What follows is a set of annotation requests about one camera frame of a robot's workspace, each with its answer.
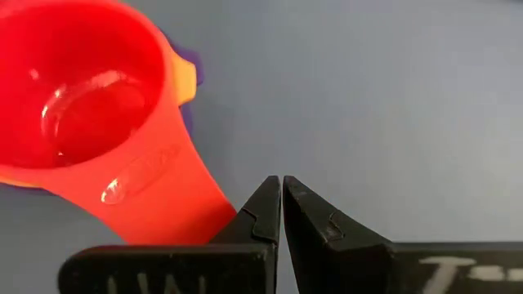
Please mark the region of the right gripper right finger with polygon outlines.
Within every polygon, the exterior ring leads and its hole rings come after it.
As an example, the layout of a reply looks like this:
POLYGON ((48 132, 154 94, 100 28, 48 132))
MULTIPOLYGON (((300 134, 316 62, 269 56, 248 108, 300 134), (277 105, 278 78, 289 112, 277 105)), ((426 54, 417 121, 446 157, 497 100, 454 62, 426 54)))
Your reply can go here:
POLYGON ((300 294, 523 294, 523 242, 393 242, 294 176, 283 212, 300 294))

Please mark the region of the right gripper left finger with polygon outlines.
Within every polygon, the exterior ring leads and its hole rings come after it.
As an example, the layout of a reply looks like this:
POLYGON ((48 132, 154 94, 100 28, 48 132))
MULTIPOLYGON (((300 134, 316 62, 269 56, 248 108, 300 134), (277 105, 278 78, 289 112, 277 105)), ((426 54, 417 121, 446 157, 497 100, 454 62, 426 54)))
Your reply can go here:
POLYGON ((281 184, 268 176, 209 243, 99 246, 58 272, 60 294, 275 294, 281 184))

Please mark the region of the orange measuring cup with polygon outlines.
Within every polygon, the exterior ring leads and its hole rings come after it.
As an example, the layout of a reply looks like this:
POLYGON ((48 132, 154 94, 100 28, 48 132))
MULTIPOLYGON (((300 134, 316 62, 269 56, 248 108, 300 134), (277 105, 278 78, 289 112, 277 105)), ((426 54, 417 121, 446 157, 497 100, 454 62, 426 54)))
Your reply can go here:
MULTIPOLYGON (((196 96, 198 87, 197 67, 194 63, 184 59, 174 50, 172 50, 171 64, 174 74, 174 81, 172 82, 174 87, 174 100, 177 106, 181 107, 191 102, 196 96)), ((38 188, 38 185, 34 183, 19 181, 12 176, 8 176, 7 173, 1 169, 0 183, 21 188, 38 188)))

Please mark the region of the purple measuring cup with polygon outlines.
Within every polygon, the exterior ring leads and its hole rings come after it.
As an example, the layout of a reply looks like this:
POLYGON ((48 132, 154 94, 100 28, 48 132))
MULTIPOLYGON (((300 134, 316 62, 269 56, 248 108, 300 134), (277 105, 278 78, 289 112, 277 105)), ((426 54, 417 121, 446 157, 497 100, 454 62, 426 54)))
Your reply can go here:
MULTIPOLYGON (((194 51, 192 49, 189 49, 189 48, 176 44, 165 31, 162 31, 162 33, 165 35, 171 48, 180 57, 189 61, 190 63, 192 63, 195 66, 196 87, 200 87, 204 81, 203 62, 201 60, 200 54, 197 51, 194 51)), ((194 119, 193 119, 193 114, 192 114, 192 110, 190 107, 190 102, 183 102, 180 105, 179 110, 181 111, 181 116, 182 116, 184 124, 186 126, 186 130, 188 131, 189 135, 192 136, 192 132, 194 129, 194 119)))

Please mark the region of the red measuring cup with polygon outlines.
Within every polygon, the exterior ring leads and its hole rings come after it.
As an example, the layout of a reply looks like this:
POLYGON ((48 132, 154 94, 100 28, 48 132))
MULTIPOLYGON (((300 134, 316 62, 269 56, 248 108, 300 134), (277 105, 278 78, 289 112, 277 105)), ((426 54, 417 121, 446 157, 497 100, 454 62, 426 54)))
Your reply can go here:
POLYGON ((174 100, 172 48, 119 0, 0 0, 0 169, 132 244, 201 244, 235 209, 174 100))

